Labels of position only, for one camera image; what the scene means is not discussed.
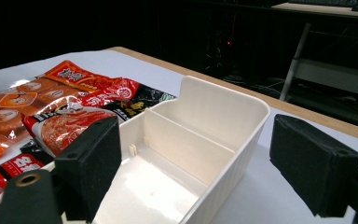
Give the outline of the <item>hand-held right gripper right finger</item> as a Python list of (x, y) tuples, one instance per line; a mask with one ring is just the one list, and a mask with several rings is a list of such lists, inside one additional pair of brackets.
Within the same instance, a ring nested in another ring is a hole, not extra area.
[(278, 114), (269, 149), (271, 163), (313, 215), (343, 217), (358, 152), (302, 119)]

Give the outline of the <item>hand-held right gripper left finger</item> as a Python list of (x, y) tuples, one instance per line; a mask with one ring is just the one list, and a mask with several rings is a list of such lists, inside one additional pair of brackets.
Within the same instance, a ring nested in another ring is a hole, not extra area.
[(66, 218), (91, 223), (122, 162), (118, 118), (93, 122), (54, 162)]

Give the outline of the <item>white and red food packet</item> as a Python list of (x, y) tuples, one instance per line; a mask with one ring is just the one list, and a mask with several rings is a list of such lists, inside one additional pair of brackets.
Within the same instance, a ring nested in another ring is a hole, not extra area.
[(70, 103), (55, 111), (23, 116), (22, 123), (36, 143), (56, 157), (91, 124), (116, 116), (116, 113), (99, 107)]

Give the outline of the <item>red seasoning packet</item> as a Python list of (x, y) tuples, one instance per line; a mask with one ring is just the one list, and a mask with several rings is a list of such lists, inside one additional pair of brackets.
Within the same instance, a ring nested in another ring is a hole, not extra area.
[(114, 78), (105, 87), (79, 98), (77, 101), (83, 106), (102, 106), (112, 103), (116, 100), (130, 100), (138, 88), (140, 83), (125, 77)]

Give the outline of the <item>black seasoning packet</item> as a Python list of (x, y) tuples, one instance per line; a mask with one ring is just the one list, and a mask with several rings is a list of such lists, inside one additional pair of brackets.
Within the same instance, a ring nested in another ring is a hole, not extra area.
[(175, 99), (174, 95), (141, 84), (130, 99), (115, 100), (103, 105), (103, 109), (115, 112), (121, 121), (126, 121), (141, 114), (148, 107), (172, 99)]

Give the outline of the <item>large orange seasoning packet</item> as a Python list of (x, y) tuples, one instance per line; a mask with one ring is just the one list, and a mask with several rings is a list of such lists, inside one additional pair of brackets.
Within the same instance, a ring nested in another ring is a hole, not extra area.
[(91, 97), (114, 87), (120, 80), (63, 61), (31, 81), (0, 91), (0, 157), (26, 137), (22, 116), (52, 111), (70, 102), (89, 105)]

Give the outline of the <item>white divided storage box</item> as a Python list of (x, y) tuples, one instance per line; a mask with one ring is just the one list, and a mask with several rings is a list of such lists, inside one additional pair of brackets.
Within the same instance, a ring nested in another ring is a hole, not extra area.
[(269, 115), (254, 96), (184, 77), (177, 98), (121, 124), (123, 162), (92, 224), (210, 224)]

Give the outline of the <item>small red clear-window packet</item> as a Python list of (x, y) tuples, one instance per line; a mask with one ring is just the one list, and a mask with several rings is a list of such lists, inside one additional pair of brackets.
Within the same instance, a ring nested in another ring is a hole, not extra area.
[(0, 164), (0, 195), (10, 179), (53, 162), (53, 158), (33, 140), (22, 146), (20, 151), (19, 155)]

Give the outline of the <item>white metal stand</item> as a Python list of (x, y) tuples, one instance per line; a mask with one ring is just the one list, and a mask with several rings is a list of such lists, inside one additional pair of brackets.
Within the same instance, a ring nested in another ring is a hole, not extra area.
[(357, 69), (301, 58), (303, 48), (310, 32), (310, 27), (311, 24), (309, 22), (304, 25), (296, 47), (296, 52), (292, 58), (282, 87), (280, 100), (287, 101), (288, 92), (290, 91), (292, 81), (295, 78), (358, 94)]

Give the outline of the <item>white table sheet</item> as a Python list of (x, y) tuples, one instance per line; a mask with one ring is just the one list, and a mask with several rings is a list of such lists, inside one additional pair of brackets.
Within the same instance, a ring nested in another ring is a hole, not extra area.
[[(172, 95), (179, 93), (182, 77), (202, 78), (253, 95), (269, 104), (273, 115), (288, 114), (304, 119), (358, 151), (358, 126), (122, 47), (68, 53), (0, 69), (0, 90), (41, 75), (64, 60), (70, 60), (93, 73), (109, 77), (129, 77)], [(351, 209), (342, 218), (313, 216), (270, 163), (272, 123), (273, 119), (266, 122), (246, 174), (227, 197), (211, 224), (351, 224), (354, 216)]]

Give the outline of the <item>light wooden desk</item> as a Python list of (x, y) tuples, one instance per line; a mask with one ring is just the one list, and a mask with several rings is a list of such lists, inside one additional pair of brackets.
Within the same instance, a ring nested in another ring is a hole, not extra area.
[(358, 12), (352, 11), (349, 7), (329, 7), (329, 6), (282, 3), (279, 5), (272, 6), (272, 8), (292, 10), (292, 11), (312, 12), (321, 15), (350, 16), (358, 19)]

